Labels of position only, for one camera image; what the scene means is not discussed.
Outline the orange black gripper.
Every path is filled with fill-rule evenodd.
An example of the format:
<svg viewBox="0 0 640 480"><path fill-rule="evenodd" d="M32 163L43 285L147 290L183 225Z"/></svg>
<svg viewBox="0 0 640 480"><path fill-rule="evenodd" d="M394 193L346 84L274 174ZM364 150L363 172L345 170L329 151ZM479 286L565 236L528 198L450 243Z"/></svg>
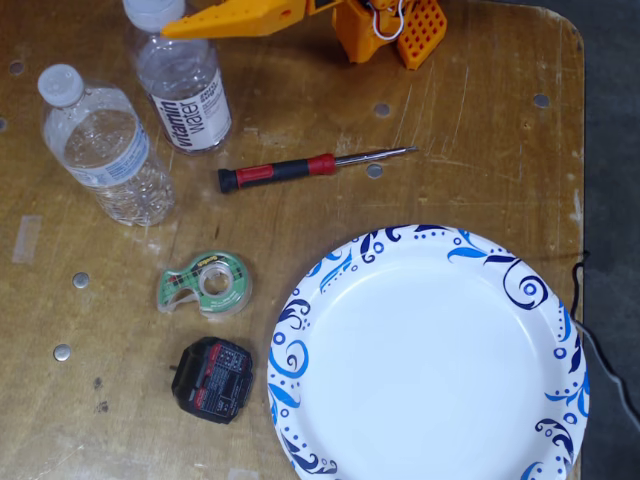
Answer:
<svg viewBox="0 0 640 480"><path fill-rule="evenodd" d="M306 13L315 15L343 0L307 0ZM268 36L299 22L305 2L294 0L231 0L170 22L162 29L168 38L244 38Z"/></svg>

